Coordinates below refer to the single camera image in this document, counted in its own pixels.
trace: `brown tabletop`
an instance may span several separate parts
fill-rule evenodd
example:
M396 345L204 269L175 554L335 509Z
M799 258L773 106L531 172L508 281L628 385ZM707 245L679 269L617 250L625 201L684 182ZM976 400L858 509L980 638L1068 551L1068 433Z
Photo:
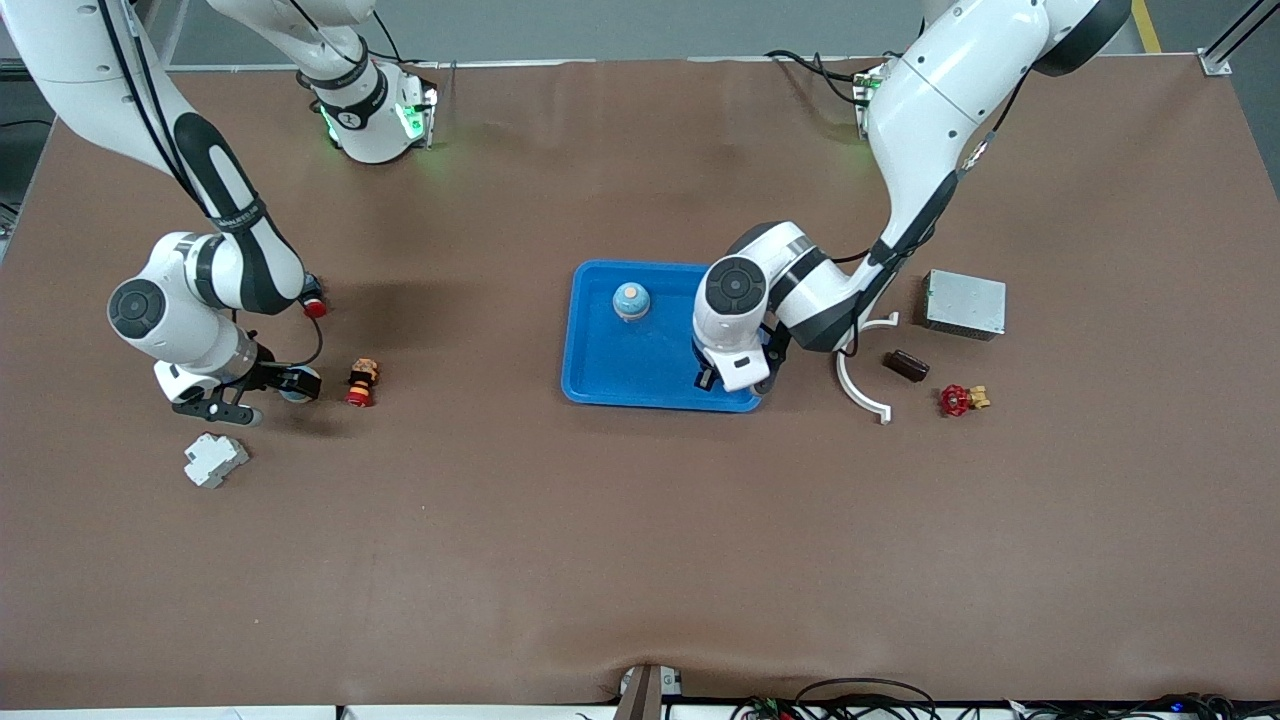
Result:
M561 393L591 258L709 263L790 218L867 247L883 183L820 78L764 63L438 73L438 146L329 147L288 73L182 76L328 282L323 402L169 411L104 306L200 214L59 128L0 268L5 707L570 702L639 661L687 692L867 674L942 698L1280 694L1280 205L1190 56L1033 77L931 268L1009 283L1009 334L795 352L749 415ZM283 357L298 313L262 319ZM913 386L893 348L933 365ZM378 405L342 404L357 357ZM940 416L948 383L993 406ZM182 474L201 432L253 459Z

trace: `floor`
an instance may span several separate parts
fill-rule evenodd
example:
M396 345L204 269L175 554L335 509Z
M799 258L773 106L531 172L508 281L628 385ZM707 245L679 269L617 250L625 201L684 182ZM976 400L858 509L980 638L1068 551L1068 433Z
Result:
M1155 41L1166 51L1207 45L1248 0L1146 0ZM287 59L252 31L202 0L142 0L137 5L161 56L174 70L251 69ZM404 58L430 61L524 61L548 59L640 60L759 55L777 47L829 56L878 55L915 36L920 14L901 0L814 0L804 13L774 0L438 0L424 13L416 0L381 0ZM378 27L361 28L370 45L387 50ZM1153 45L1148 37L1146 46ZM1107 53L1142 53L1130 22ZM0 59L17 55L0 32ZM1231 59L1240 104L1280 193L1280 20L1261 28ZM0 123L49 119L35 86L0 64ZM0 202L19 209L47 131L40 124L0 128ZM0 205L0 256L13 213Z

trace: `brown table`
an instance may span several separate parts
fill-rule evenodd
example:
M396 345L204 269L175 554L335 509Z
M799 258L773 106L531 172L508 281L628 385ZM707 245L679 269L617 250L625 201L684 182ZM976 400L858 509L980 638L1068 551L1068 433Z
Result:
M795 354L745 416L573 405L573 269L707 263L791 218L860 250L887 201L851 114L771 64L472 69L439 145L330 149L288 74L183 76L332 292L320 404L173 415L105 322L201 217L54 133L0 269L6 707L568 702L639 661L687 692L870 674L942 698L1280 694L1280 206L1194 58L1034 77L937 238L1009 283L991 343L867 333L895 423ZM296 313L247 319L280 356ZM913 386L879 368L902 347ZM342 404L378 359L378 406ZM993 407L943 419L947 383ZM253 460L193 488L205 430Z

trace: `white plastic object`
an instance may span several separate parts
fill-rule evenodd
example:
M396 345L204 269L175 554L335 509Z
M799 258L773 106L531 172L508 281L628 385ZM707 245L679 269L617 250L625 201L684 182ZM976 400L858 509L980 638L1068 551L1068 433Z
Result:
M890 313L888 318L882 320L868 320L861 324L859 333L869 331L873 328L893 328L897 327L897 313ZM863 391L858 389L854 380L849 377L849 366L846 365L847 357L844 352L836 352L836 377L840 378L840 387L845 391L845 395L850 400L858 404L859 407L867 410L868 413L874 413L879 415L881 424L887 425L890 420L893 419L893 407L884 405L883 402L877 402L867 396Z
M248 462L248 452L227 436L204 433L187 448L187 461L183 470L196 487L216 488L227 473Z

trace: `metal frame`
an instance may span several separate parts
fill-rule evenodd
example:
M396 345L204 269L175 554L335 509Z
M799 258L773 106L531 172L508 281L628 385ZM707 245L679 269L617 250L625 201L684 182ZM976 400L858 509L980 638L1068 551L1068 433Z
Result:
M1240 17L1226 26L1226 31L1212 45L1197 49L1196 54L1199 55L1204 74L1210 77L1231 74L1228 58L1262 27L1262 23L1271 19L1276 10L1280 10L1280 0L1253 0Z

